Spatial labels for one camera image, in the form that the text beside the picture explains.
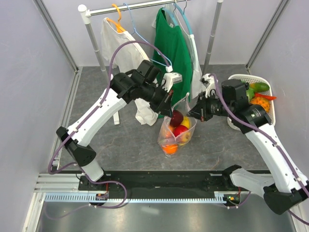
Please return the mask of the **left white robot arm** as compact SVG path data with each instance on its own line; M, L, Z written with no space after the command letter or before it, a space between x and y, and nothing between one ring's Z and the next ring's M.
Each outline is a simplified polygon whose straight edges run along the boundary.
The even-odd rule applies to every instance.
M68 128L57 129L56 134L65 149L90 178L89 185L95 190L105 187L106 178L104 170L96 161L96 152L89 145L92 138L116 112L136 99L148 102L154 112L171 117L172 86L181 81L182 76L171 72L171 67L167 70L162 86L153 83L160 74L160 69L147 60L137 69L118 73L112 78L110 88L104 90L101 97L77 122Z

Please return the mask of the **orange toy fruit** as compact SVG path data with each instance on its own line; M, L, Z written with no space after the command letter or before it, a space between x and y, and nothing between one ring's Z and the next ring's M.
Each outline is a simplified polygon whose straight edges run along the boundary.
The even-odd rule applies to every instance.
M161 146L163 152L167 155L173 155L178 151L178 145L172 144L172 145L163 145Z

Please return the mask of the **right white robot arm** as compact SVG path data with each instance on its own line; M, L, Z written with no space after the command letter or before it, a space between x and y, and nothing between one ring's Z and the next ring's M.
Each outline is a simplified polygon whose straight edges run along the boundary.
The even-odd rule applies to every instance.
M278 215L308 199L308 178L284 149L265 109L249 102L249 85L238 79L228 79L218 85L213 76L203 77L200 82L202 92L187 116L201 121L213 116L229 117L255 146L272 175L262 177L233 165L223 171L222 187L246 189L263 198Z

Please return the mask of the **peach toy fruit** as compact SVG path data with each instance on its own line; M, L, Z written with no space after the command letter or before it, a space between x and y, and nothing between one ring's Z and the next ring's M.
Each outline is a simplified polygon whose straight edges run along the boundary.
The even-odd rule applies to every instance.
M171 138L173 136L174 127L168 125L167 127L163 128L163 136L164 138Z

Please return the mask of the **yellow pear toy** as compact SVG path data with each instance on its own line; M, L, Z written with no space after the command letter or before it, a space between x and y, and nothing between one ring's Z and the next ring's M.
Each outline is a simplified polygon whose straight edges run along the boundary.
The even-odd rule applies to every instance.
M191 128L190 118L187 117L187 116L184 116L183 117L183 121L181 122L181 125L187 127L188 129L190 129Z

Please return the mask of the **dark red mangosteen toy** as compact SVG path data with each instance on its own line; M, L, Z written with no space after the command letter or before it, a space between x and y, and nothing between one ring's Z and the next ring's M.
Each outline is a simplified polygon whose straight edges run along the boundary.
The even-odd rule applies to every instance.
M179 126L182 123L182 121L183 121L183 114L178 110L173 110L172 118L169 124L175 128Z

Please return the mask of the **red apple toy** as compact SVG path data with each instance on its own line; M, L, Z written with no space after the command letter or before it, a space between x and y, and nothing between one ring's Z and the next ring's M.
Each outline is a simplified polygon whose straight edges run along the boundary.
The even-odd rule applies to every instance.
M174 129L173 134L174 134L175 137L183 137L183 138L189 138L190 137L189 129L185 126L182 126L182 125L177 126Z

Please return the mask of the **clear pink-dotted zip bag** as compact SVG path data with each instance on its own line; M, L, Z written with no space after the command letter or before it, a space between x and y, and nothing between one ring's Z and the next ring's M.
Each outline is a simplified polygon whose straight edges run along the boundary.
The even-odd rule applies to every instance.
M190 142L197 120L188 117L189 93L172 106L172 117L164 117L157 142L164 154L172 158Z

